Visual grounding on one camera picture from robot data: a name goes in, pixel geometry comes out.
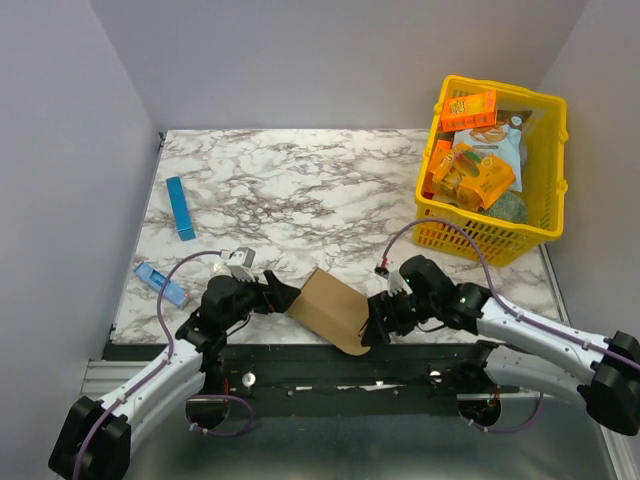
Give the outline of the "brown cardboard box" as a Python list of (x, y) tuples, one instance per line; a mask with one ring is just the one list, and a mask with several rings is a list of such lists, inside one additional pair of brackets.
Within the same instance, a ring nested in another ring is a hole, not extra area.
[(345, 354), (369, 352), (361, 330), (369, 316), (367, 297), (330, 273), (316, 268), (287, 314)]

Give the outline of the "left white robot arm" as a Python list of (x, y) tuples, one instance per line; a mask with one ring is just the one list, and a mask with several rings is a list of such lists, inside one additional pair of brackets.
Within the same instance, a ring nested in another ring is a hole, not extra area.
[(265, 280), (213, 277), (167, 347), (145, 368), (97, 400), (70, 408), (48, 460), (64, 479), (121, 479), (132, 454), (178, 404), (214, 393), (222, 380), (212, 364), (227, 344), (227, 331), (252, 313), (286, 312), (300, 289), (267, 270)]

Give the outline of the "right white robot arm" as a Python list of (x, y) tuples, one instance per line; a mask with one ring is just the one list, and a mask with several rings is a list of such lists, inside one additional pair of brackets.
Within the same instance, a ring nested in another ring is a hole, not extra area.
[(368, 298), (361, 329), (366, 347), (386, 345), (430, 319), (494, 340), (490, 352), (464, 362), (460, 379), (480, 392), (495, 383), (574, 401), (600, 425), (622, 435), (639, 432), (639, 342), (622, 331), (610, 337), (566, 327), (533, 314), (474, 283), (454, 284), (422, 255), (385, 276)]

